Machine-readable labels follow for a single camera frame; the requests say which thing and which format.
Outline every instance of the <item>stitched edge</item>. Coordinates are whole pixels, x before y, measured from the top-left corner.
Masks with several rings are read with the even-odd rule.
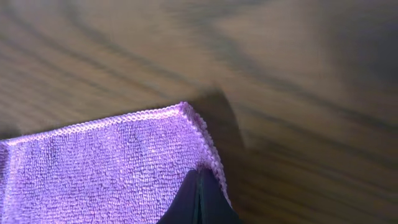
[[[196,134],[201,139],[203,147],[205,149],[205,156],[210,160],[210,168],[212,169],[213,174],[221,185],[221,190],[224,194],[225,199],[229,203],[229,206],[232,208],[231,201],[229,200],[226,191],[226,179],[223,165],[221,163],[221,158],[218,155],[216,147],[214,146],[213,139],[207,131],[207,124],[203,120],[203,118],[195,112],[191,105],[186,102],[181,102],[181,106],[182,116],[188,120],[188,122],[192,125],[192,128],[195,130]]]
[[[26,136],[21,136],[13,139],[3,140],[9,146],[15,146],[16,144],[32,141],[32,140],[42,140],[45,138],[50,138],[53,136],[59,136],[63,134],[71,134],[71,133],[80,133],[87,130],[103,128],[112,124],[123,123],[127,121],[142,121],[147,119],[163,119],[169,118],[171,116],[178,115],[180,112],[180,108],[183,105],[183,102],[168,106],[162,109],[154,109],[154,110],[145,110],[138,111],[135,113],[128,113],[119,116],[112,116],[109,118],[98,119],[95,121],[88,121],[80,124],[74,124],[71,126],[66,126],[64,128],[56,129],[53,131],[47,131],[38,134],[30,134]]]

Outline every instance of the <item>microfiber towel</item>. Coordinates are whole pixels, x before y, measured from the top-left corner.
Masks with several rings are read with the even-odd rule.
[[[206,123],[185,102],[0,141],[2,223],[156,223],[192,169],[226,194]]]

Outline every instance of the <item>wooden surface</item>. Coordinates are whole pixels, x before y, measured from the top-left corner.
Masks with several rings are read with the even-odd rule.
[[[397,1],[0,1],[22,134],[188,100],[246,223],[398,223]]]

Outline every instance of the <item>black object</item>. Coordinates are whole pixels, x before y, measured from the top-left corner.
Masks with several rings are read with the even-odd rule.
[[[157,224],[242,224],[211,170],[191,170]]]

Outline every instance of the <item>wood grain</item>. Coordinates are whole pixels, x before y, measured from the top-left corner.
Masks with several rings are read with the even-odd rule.
[[[2,133],[188,100],[246,223],[396,223],[396,1],[0,1]]]

